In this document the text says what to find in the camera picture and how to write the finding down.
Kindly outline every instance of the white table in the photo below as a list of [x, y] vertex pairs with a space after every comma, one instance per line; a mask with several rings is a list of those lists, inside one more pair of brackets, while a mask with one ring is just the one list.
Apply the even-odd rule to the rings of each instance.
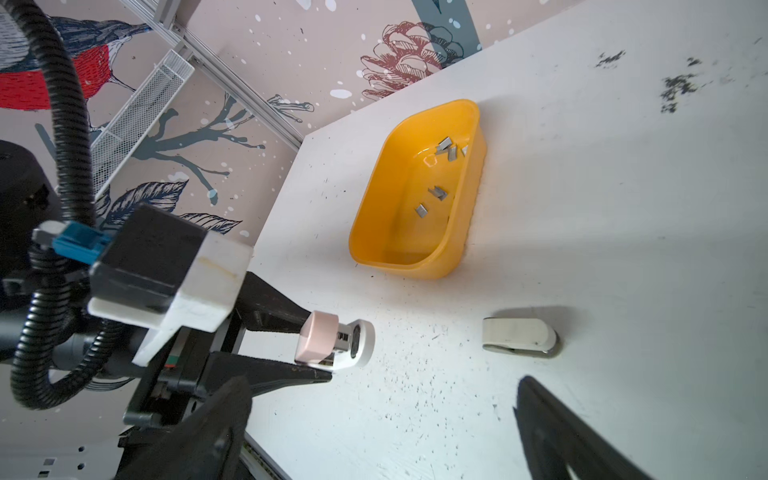
[[[533, 375], [655, 478], [764, 477], [766, 25], [763, 0], [587, 0], [307, 137], [250, 269], [378, 343], [365, 369], [254, 399], [248, 432], [294, 480], [529, 478], [512, 409]], [[662, 79], [689, 73], [704, 86], [660, 113]], [[386, 135], [455, 98], [488, 139], [461, 264], [436, 281], [355, 265]], [[545, 319], [561, 355], [483, 351], [492, 315]], [[249, 334], [241, 352], [295, 345]]]

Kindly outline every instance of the staple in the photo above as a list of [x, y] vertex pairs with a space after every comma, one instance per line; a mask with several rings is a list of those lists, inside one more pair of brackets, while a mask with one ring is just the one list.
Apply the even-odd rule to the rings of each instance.
[[428, 188], [427, 190], [429, 190], [429, 193], [440, 199], [441, 202], [448, 196], [448, 192], [438, 187], [437, 185], [435, 185], [435, 188]]
[[437, 144], [437, 151], [442, 152], [443, 150], [447, 150], [452, 143], [453, 143], [453, 140], [451, 140], [450, 137], [445, 137], [445, 140]]

